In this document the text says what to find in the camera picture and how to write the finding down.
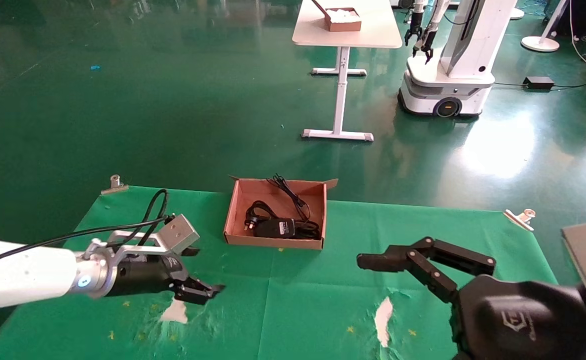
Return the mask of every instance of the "white robot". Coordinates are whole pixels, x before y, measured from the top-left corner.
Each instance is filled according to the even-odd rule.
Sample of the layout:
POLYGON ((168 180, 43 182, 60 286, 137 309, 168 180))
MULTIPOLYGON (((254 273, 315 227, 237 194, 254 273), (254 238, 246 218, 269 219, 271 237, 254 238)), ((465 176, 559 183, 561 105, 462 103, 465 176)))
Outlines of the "white robot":
POLYGON ((406 62, 398 101, 411 114, 478 116, 495 82, 491 69, 517 0, 462 1, 442 50, 431 46, 450 1, 436 0, 423 29, 427 2, 414 2, 411 27, 404 39, 406 45, 413 35, 418 39, 406 62), (424 55, 416 56, 418 51, 424 55))
POLYGON ((28 245, 0 241, 0 308, 78 293, 99 298, 172 291, 176 300, 200 305, 213 299, 224 285, 207 285, 190 276, 181 260, 197 254, 190 245, 198 233, 181 214, 146 225, 158 220, 165 221, 158 232, 138 235, 144 223, 113 227, 136 228, 135 235, 115 230, 106 242, 93 239, 79 252, 42 246, 59 242, 59 237, 28 245), (140 242, 126 244, 132 240, 140 242))

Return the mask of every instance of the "cardboard box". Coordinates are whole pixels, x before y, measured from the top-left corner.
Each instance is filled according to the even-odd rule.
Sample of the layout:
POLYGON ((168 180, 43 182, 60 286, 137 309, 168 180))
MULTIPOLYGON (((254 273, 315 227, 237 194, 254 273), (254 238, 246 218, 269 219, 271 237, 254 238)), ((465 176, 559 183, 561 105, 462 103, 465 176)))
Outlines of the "cardboard box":
POLYGON ((268 246, 272 248, 298 248, 321 250, 325 244, 327 230, 327 190, 337 185, 337 178, 327 181, 286 180, 291 191, 305 201, 311 209, 310 220, 320 226, 318 239, 273 239, 253 236, 245 230, 247 209, 254 201, 261 200, 281 218, 300 219, 291 198, 278 187, 263 178, 236 178, 231 205, 224 224, 227 244, 244 246, 268 246))
POLYGON ((312 0, 318 9, 324 14, 324 23, 329 32, 359 32, 362 29, 362 20, 360 14, 353 7, 323 7, 317 0, 312 0), (332 18, 327 10, 337 11, 345 10, 357 16, 357 21, 339 22, 339 19, 332 18))

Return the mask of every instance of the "green floor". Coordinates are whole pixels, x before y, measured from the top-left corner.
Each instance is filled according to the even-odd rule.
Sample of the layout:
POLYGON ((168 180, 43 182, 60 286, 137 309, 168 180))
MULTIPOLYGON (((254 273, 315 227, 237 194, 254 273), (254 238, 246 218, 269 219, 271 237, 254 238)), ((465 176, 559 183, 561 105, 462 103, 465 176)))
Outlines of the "green floor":
MULTIPOLYGON (((304 128, 330 128, 336 85, 308 75, 334 64, 334 48, 291 43, 297 3, 0 2, 0 239, 73 229, 114 173, 140 186, 229 192, 228 174, 278 172, 339 178, 334 200, 532 208, 551 268, 575 282, 559 230, 586 222, 586 88, 503 86, 476 123, 416 121, 396 100, 410 49, 355 49, 351 66, 368 76, 349 78, 345 130, 375 142, 300 139, 304 128)), ((520 47, 541 22, 509 25, 497 81, 586 82, 567 41, 551 54, 520 47)))

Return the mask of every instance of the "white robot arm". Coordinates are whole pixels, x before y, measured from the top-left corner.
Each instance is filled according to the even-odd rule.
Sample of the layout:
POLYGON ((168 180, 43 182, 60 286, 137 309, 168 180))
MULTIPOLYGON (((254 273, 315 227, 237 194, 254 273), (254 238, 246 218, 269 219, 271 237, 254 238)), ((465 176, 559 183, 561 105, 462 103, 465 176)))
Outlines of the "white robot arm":
POLYGON ((433 39, 435 34, 438 32, 440 21, 444 18, 444 13, 449 8, 451 0, 435 0, 435 6, 433 8, 433 14, 430 16, 430 21, 425 30, 422 28, 422 18, 424 14, 424 7, 426 6, 427 0, 416 0, 414 4, 413 13, 411 16, 411 27, 407 30, 404 35, 404 41, 406 45, 409 45, 409 39, 411 36, 416 35, 417 41, 413 46, 413 57, 417 54, 417 51, 423 51, 426 55, 426 62, 428 63, 433 57, 433 39))
MULTIPOLYGON (((116 230, 106 242, 93 239, 79 252, 0 241, 0 308, 65 294, 99 298, 166 290, 175 299, 204 304, 224 289, 190 276, 184 266, 181 256, 196 255, 190 245, 199 239, 184 215, 147 235, 151 246, 123 244, 131 234, 116 230)), ((136 234, 129 240, 143 238, 136 234)))

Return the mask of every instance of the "green tablecloth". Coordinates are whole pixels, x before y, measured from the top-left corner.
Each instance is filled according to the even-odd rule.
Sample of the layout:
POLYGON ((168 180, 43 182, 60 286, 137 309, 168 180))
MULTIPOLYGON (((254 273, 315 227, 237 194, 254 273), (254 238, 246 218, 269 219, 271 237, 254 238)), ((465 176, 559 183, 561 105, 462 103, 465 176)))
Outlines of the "green tablecloth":
MULTIPOLYGON (((78 230, 136 223, 156 189, 132 186, 100 196, 78 230)), ((172 190, 168 212, 200 234, 188 269, 226 289, 187 305, 188 323, 159 323, 171 293, 93 300, 83 295, 20 306, 0 330, 0 360, 449 360, 456 352, 441 303, 408 273, 364 271, 358 253, 425 237, 497 260, 501 280, 555 283, 530 232, 501 212, 329 201, 322 251, 233 246, 222 228, 229 194, 172 190), (389 296, 389 348, 373 317, 389 296)), ((108 234, 101 234, 106 239, 108 234)), ((70 240, 84 250, 90 237, 70 240)), ((471 277, 437 265, 460 286, 471 277)))

